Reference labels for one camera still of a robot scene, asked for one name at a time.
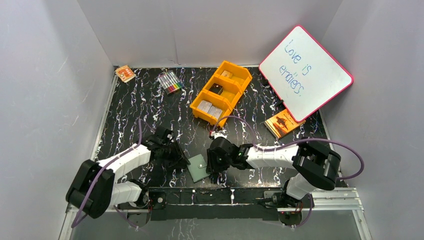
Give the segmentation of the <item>mint green card holder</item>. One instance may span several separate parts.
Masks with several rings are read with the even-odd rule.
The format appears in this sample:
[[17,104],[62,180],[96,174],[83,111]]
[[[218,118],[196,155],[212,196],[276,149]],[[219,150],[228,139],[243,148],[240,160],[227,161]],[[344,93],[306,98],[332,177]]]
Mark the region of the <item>mint green card holder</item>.
[[198,154],[188,159],[189,165],[187,169],[191,175],[194,183],[197,183],[210,176],[207,173],[207,162],[205,161],[202,154]]

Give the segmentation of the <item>orange three-compartment bin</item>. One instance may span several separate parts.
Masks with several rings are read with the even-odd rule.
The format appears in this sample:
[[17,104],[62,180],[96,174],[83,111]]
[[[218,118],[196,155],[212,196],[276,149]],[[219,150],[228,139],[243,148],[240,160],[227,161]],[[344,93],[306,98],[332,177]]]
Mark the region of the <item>orange three-compartment bin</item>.
[[247,68],[223,61],[190,104],[193,116],[223,127],[252,78]]

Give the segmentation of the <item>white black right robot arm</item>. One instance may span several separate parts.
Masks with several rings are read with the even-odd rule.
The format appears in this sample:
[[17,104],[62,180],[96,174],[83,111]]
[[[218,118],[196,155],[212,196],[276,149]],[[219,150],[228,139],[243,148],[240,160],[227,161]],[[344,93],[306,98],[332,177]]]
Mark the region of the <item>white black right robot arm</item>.
[[341,156],[321,144],[321,139],[304,138],[282,146],[259,146],[252,143],[237,146],[221,134],[215,134],[206,151],[207,172],[219,173],[234,167],[239,170],[289,168],[297,171],[288,179],[280,194],[265,196],[266,208],[296,207],[307,194],[316,189],[335,188]]

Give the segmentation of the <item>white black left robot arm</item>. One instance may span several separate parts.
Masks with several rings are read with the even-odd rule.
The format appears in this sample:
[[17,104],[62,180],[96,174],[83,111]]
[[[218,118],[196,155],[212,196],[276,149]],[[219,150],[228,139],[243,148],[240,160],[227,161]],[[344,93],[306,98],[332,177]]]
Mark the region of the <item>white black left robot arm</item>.
[[132,203],[137,208],[144,208],[150,200],[147,188],[136,180],[118,181],[127,173],[155,160],[166,168],[184,169],[190,165],[174,139],[173,131],[160,126],[154,134],[141,137],[121,153],[99,161],[85,160],[65,199],[93,219],[120,204]]

